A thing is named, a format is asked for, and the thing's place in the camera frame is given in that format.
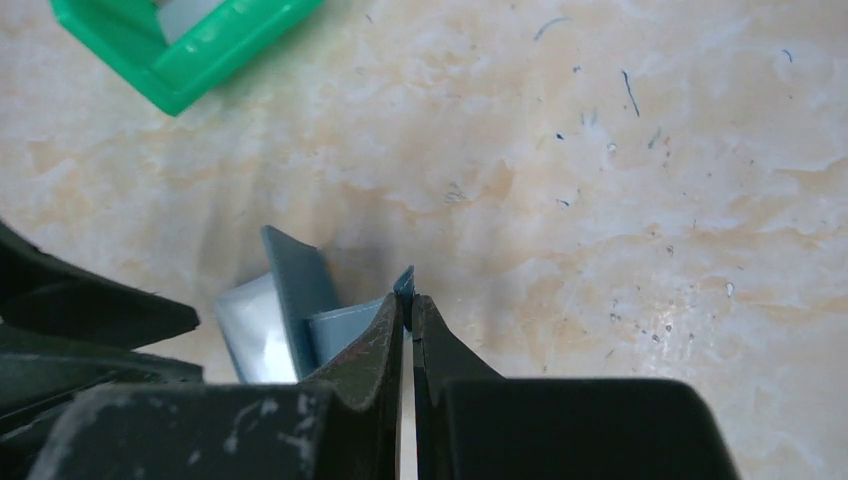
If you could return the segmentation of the silver credit card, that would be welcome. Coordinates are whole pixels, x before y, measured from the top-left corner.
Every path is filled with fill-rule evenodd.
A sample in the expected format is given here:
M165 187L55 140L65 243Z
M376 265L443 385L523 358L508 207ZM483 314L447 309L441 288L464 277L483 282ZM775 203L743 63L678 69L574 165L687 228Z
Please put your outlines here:
M240 382L298 381L271 274L221 294L214 311Z

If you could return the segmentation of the green plastic bin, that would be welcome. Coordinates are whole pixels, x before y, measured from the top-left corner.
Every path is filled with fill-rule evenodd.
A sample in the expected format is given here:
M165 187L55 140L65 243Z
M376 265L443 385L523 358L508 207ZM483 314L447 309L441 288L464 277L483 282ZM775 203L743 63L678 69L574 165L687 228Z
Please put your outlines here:
M58 22L176 116L301 23L317 1L54 1Z

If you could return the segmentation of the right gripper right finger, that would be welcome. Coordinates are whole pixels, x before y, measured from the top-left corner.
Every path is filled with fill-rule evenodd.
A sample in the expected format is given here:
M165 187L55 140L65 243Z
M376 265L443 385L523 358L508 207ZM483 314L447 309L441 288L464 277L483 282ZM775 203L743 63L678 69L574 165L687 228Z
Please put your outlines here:
M432 298L410 305L422 479L735 479L707 404L649 378L499 374L448 328Z

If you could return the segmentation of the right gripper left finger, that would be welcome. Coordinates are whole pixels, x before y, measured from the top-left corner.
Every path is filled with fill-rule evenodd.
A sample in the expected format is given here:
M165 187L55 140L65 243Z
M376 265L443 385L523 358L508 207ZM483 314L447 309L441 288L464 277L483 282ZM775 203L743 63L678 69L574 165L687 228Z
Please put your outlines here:
M101 386L59 418L33 479L393 479L404 300L291 385Z

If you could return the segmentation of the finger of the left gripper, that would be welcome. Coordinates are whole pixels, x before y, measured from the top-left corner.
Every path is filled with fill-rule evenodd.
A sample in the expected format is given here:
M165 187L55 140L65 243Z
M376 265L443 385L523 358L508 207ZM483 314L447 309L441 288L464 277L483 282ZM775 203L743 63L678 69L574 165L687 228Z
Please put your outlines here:
M195 364L1 327L1 432L26 429L108 383L201 382Z
M41 335L136 349L195 330L196 311L39 250L1 225L1 318Z

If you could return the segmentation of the blue leather card holder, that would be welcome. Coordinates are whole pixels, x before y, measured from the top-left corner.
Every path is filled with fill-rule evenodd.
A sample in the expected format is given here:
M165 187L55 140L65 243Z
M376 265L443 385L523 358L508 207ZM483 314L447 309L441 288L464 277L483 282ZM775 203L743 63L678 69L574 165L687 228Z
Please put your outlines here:
M261 229L280 307L282 347L267 354L265 383L293 384L327 365L371 324L382 301L345 305L322 253L272 227Z

